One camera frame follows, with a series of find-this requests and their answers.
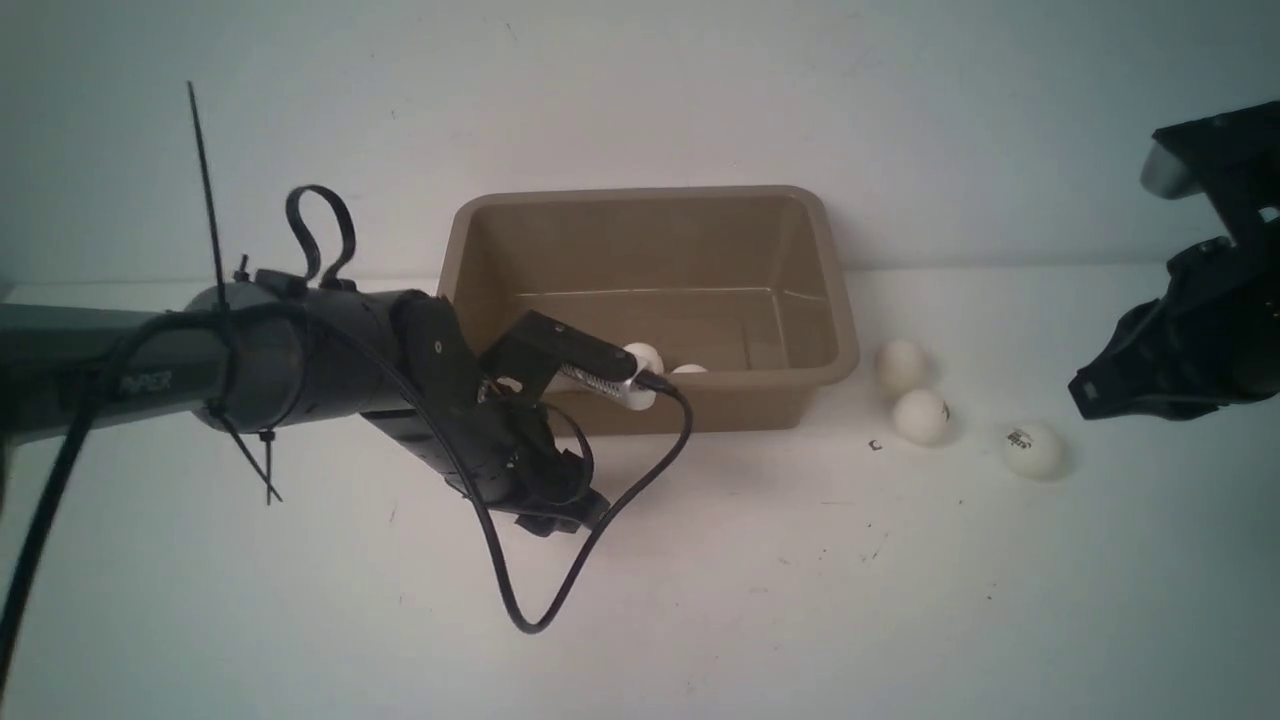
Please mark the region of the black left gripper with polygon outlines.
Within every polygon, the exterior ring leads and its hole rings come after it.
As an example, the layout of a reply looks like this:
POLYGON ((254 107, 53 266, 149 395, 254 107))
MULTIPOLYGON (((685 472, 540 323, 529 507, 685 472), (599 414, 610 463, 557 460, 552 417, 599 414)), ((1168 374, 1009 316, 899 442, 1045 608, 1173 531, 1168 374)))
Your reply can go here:
POLYGON ((590 487, 593 460, 556 446, 545 406, 495 388, 452 305, 406 292, 392 304, 389 318, 399 347, 396 366, 433 419, 411 406, 362 418, 465 498, 476 495, 485 509, 515 515, 535 536, 595 529, 609 505, 590 487))

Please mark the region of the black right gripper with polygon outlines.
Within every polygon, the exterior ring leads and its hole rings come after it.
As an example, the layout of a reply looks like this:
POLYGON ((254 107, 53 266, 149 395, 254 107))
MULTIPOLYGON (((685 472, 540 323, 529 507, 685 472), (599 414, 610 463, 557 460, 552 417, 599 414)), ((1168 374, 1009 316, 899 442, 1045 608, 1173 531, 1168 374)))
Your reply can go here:
POLYGON ((1087 420, 1189 421, 1279 389, 1277 236, 1219 236, 1167 261, 1161 299, 1125 313, 1068 388, 1087 420))

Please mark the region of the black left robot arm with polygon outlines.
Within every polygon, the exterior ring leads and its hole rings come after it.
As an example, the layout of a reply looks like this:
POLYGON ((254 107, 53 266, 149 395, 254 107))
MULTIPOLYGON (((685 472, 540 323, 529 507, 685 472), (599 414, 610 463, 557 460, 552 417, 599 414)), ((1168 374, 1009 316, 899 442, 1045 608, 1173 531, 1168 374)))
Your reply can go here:
POLYGON ((517 516, 535 536, 594 528, 608 501, 594 464, 556 447, 541 393, 563 369, 588 384, 625 383, 637 363, 622 348, 527 311, 483 352, 454 305, 419 290, 306 290, 276 273, 215 290, 183 313, 209 325, 159 332, 125 363, 97 416, 101 427, 191 411, 242 434, 362 416, 440 473, 458 492, 517 516))

